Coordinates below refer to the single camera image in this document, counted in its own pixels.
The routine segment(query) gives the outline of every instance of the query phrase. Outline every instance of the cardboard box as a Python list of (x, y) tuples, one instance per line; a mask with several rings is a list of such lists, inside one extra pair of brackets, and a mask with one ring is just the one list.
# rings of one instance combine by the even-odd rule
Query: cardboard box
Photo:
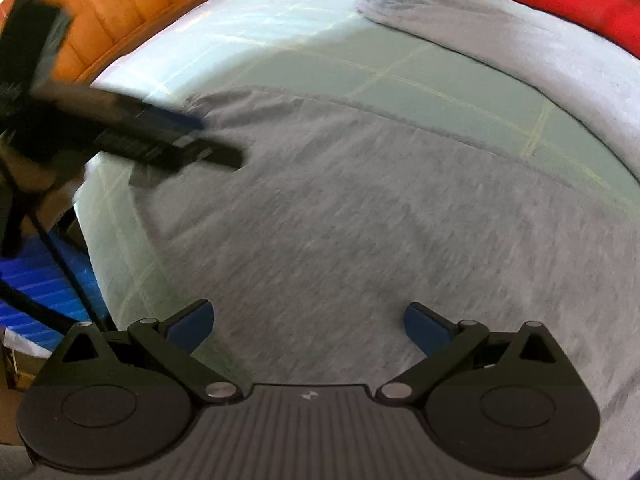
[(45, 359), (22, 354), (12, 348), (3, 348), (4, 364), (7, 373), (7, 383), (10, 388), (23, 392), (36, 378), (36, 375), (46, 362)]
[(0, 444), (22, 446), (22, 440), (15, 425), (15, 415), (22, 393), (9, 388), (7, 375), (5, 360), (2, 358), (0, 359)]

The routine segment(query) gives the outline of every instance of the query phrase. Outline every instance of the gray fabric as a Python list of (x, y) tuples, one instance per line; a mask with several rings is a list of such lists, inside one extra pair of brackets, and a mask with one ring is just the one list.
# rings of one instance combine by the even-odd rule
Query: gray fabric
[[(170, 107), (194, 92), (247, 84), (348, 96), (499, 146), (640, 218), (640, 186), (578, 121), (500, 71), (371, 22), (354, 12), (357, 1), (210, 0), (95, 84)], [(167, 280), (133, 210), (130, 164), (95, 160), (76, 211), (106, 304), (123, 328), (170, 316), (187, 299)]]
[(640, 176), (640, 60), (617, 45), (511, 0), (360, 0), (358, 10), (539, 89)]
[(249, 145), (248, 165), (190, 166), (135, 190), (175, 284), (215, 306), (204, 347), (255, 381), (375, 388), (422, 358), (401, 325), (413, 300), (492, 330), (537, 319), (602, 409), (588, 467), (628, 478), (640, 463), (638, 226), (519, 163), (356, 106), (202, 96), (193, 111)]
[(33, 463), (22, 446), (0, 446), (0, 478), (17, 480), (33, 468)]

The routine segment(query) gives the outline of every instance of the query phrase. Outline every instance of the ribbed black plate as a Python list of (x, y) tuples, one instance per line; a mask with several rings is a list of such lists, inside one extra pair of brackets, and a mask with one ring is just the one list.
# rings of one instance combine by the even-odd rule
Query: ribbed black plate
[[(256, 386), (240, 404), (207, 408), (188, 436), (152, 463), (105, 480), (490, 480), (447, 456), (417, 416), (373, 401), (362, 386)], [(36, 479), (93, 476), (41, 466)], [(548, 480), (589, 480), (573, 469)]]

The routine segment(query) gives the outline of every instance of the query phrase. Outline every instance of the bed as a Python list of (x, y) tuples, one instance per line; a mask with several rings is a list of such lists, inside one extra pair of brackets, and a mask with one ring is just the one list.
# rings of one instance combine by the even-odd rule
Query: bed
[[(357, 0), (57, 1), (76, 15), (57, 78), (174, 106), (194, 93), (244, 85), (348, 98), (456, 131), (640, 219), (636, 179), (579, 121), (501, 72), (368, 22), (355, 12)], [(0, 5), (0, 25), (11, 2)], [(168, 317), (196, 299), (150, 239), (133, 171), (99, 155), (76, 205), (119, 327)], [(194, 355), (239, 382), (251, 380), (216, 334)]]

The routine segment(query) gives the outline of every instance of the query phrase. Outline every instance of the blue plastic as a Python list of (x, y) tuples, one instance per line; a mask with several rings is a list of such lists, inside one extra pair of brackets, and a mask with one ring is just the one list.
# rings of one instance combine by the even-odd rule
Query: blue plastic
[(404, 331), (426, 356), (437, 352), (453, 339), (446, 327), (412, 305), (404, 311)]
[(211, 334), (213, 319), (213, 306), (207, 301), (172, 324), (167, 330), (166, 338), (190, 354)]
[[(51, 238), (97, 313), (100, 316), (106, 316), (108, 311), (100, 294), (89, 257), (71, 248), (53, 234)], [(39, 238), (27, 240), (17, 258), (13, 260), (0, 258), (0, 276), (32, 300), (60, 314), (78, 321), (89, 319), (82, 303)], [(31, 319), (27, 314), (15, 310), (3, 301), (0, 301), (0, 325), (51, 351), (62, 340), (62, 335), (58, 332)]]

